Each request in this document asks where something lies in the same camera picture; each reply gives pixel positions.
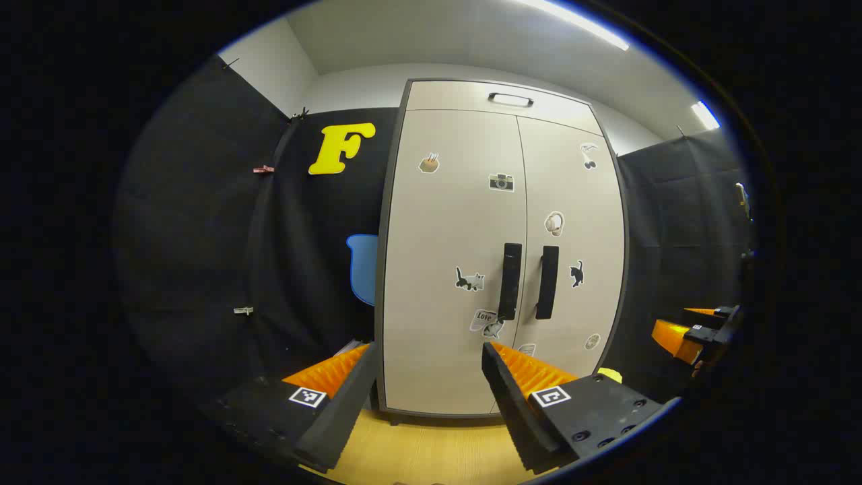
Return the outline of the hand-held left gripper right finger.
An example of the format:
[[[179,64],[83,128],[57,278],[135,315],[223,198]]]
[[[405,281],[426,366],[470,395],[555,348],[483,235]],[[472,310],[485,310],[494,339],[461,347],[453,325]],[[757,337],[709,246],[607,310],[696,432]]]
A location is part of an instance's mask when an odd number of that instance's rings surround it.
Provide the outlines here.
[[[497,343],[483,345],[482,372],[521,463],[535,475],[630,447],[681,401],[659,404],[601,373],[575,379]]]

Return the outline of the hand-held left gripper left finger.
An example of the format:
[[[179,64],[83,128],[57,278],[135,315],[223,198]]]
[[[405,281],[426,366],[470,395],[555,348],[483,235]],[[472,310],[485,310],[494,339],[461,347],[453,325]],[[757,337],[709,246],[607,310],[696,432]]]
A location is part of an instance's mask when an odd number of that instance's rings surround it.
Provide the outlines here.
[[[378,375],[377,343],[358,345],[281,380],[256,380],[202,405],[265,457],[327,473],[336,467]]]

